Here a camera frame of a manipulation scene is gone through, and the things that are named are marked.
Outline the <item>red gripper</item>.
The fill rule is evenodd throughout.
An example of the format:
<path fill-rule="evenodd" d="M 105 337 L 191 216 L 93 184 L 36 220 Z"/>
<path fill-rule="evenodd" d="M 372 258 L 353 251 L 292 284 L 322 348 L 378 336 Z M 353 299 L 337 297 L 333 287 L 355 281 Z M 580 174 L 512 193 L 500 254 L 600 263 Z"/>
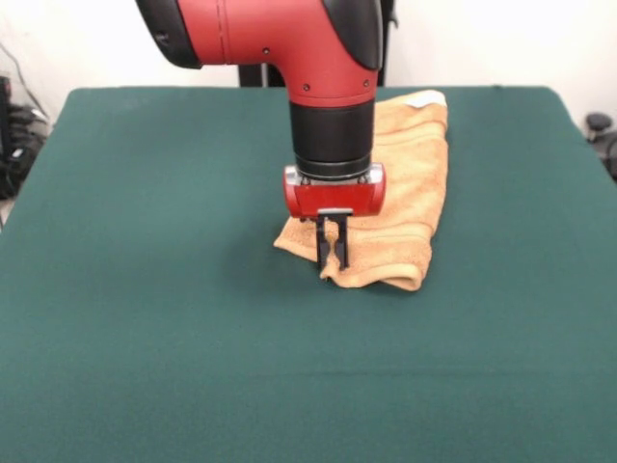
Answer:
<path fill-rule="evenodd" d="M 316 255 L 318 271 L 327 264 L 331 247 L 326 237 L 326 221 L 323 215 L 334 213 L 332 221 L 337 225 L 335 256 L 339 269 L 349 267 L 348 215 L 375 216 L 383 207 L 387 175 L 382 163 L 372 163 L 360 177 L 341 181 L 322 181 L 303 176 L 296 166 L 286 166 L 282 176 L 284 200 L 289 215 L 294 218 L 316 218 Z"/>

